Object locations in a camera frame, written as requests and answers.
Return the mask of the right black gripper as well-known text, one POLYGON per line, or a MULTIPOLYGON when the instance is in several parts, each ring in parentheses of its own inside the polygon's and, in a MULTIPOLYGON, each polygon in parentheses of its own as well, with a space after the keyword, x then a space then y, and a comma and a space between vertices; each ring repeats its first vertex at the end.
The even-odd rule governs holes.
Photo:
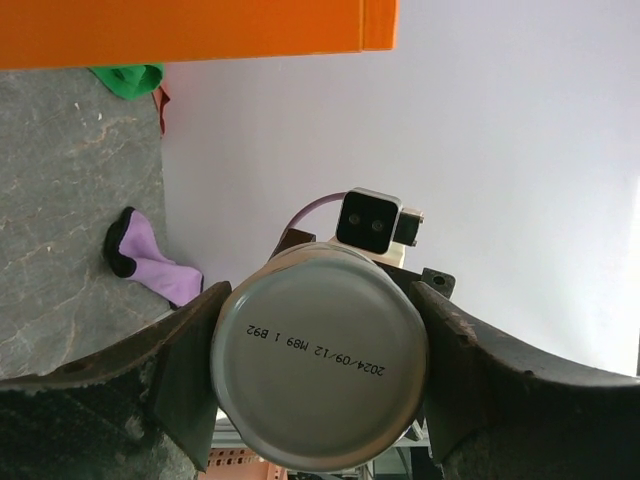
MULTIPOLYGON (((287 249, 307 243, 316 243, 316 235, 295 228, 286 229, 269 259, 273 259, 287 249)), ((415 282, 427 284, 447 299, 450 299, 453 294, 456 279, 451 274, 430 268, 424 268, 421 273, 415 273, 396 266, 393 260, 388 258, 369 255, 367 252, 364 252, 363 256, 381 268, 406 295, 409 294, 410 287, 415 282)))

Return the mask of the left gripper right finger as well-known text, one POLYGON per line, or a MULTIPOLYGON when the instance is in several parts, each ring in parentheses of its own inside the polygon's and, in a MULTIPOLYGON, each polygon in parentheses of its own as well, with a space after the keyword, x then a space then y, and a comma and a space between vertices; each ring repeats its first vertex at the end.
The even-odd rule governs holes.
POLYGON ((424 410, 447 479, 636 479, 639 380, 533 347, 411 287, 425 324, 424 410))

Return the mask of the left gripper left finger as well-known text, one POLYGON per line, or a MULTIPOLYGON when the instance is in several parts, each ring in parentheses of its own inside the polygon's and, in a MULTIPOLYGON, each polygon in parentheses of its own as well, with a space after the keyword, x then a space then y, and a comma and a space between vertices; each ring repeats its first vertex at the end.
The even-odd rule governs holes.
POLYGON ((45 376, 1 383, 4 479, 195 479, 218 403, 219 282, 159 322, 45 376))

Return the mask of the white lid small jar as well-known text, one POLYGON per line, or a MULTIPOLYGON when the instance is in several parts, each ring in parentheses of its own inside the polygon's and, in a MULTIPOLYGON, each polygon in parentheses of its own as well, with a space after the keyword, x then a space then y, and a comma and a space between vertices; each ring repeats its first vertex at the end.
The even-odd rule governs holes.
POLYGON ((210 370, 221 409, 257 454, 293 470, 339 471, 385 452, 416 418, 427 334, 372 260, 305 243, 225 301, 210 370))

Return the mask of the purple cloth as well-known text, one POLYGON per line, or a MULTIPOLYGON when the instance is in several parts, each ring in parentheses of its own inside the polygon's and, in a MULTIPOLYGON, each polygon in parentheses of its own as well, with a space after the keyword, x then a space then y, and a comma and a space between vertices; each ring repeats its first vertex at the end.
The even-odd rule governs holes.
POLYGON ((173 310, 203 291, 203 274, 165 257, 151 223, 133 207, 126 207, 107 229, 103 257, 117 277, 142 284, 167 300, 173 310))

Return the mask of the red pink cloth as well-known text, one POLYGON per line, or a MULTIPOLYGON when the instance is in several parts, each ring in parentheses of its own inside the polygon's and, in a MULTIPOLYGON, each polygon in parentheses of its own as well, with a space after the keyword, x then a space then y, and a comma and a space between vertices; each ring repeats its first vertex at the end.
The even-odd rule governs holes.
POLYGON ((152 92, 152 97, 158 112, 161 135, 164 135, 166 132, 165 109, 167 104, 171 101, 171 97, 164 84, 161 84, 152 92))

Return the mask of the green cloth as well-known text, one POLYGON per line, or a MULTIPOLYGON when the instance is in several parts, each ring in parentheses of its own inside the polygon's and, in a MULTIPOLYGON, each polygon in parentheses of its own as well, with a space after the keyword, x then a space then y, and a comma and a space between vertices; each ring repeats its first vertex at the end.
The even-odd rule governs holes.
POLYGON ((90 71, 111 93, 125 100, 153 93, 165 76, 163 64, 92 67, 90 71))

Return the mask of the orange wooden box cabinet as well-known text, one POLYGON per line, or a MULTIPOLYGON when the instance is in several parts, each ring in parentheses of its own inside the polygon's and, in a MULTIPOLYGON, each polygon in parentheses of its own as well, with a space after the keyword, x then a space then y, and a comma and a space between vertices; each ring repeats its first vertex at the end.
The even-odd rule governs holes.
POLYGON ((390 50, 396 1, 69 1, 1 4, 4 69, 390 50))

